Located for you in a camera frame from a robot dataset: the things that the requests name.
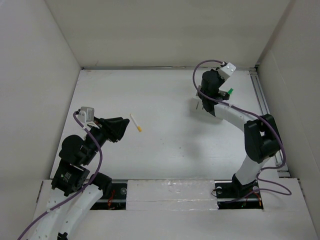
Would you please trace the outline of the white mesh desk organizer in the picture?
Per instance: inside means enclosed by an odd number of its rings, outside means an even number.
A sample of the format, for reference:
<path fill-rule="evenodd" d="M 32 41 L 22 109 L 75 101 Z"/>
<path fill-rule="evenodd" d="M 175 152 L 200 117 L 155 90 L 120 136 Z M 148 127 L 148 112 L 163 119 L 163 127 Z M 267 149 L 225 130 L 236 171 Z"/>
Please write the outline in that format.
<path fill-rule="evenodd" d="M 211 101 L 205 97 L 201 98 L 198 92 L 190 100 L 189 109 L 192 113 L 201 117 L 211 118 L 215 122 L 227 120 L 230 116 L 228 106 Z"/>

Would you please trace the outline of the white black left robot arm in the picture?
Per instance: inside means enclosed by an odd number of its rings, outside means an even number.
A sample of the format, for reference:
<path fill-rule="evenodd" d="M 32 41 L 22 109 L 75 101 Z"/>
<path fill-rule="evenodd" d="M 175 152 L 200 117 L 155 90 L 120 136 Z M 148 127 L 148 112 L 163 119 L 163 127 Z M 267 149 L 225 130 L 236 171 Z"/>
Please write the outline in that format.
<path fill-rule="evenodd" d="M 46 212 L 39 218 L 30 237 L 32 240 L 70 240 L 91 207 L 112 191 L 109 176 L 98 169 L 90 173 L 85 167 L 96 155 L 99 156 L 98 165 L 102 164 L 103 144 L 120 141 L 129 119 L 94 117 L 93 123 L 88 123 L 80 119 L 79 111 L 73 116 L 86 135 L 70 135 L 63 140 Z"/>

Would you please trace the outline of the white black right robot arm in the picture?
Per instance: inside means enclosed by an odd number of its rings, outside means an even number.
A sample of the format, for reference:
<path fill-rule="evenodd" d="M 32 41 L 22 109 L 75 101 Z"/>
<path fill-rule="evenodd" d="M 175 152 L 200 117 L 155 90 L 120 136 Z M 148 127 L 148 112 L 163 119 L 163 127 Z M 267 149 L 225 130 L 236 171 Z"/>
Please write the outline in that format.
<path fill-rule="evenodd" d="M 217 103 L 216 101 L 228 100 L 230 97 L 227 92 L 220 90 L 224 82 L 217 70 L 205 71 L 198 96 L 206 112 L 228 121 L 244 133 L 246 157 L 241 167 L 232 176 L 231 182 L 215 185 L 219 199 L 237 199 L 248 194 L 262 167 L 280 150 L 279 142 L 273 134 L 279 132 L 275 119 L 270 114 L 262 115 L 264 121 L 261 121 L 252 115 Z"/>

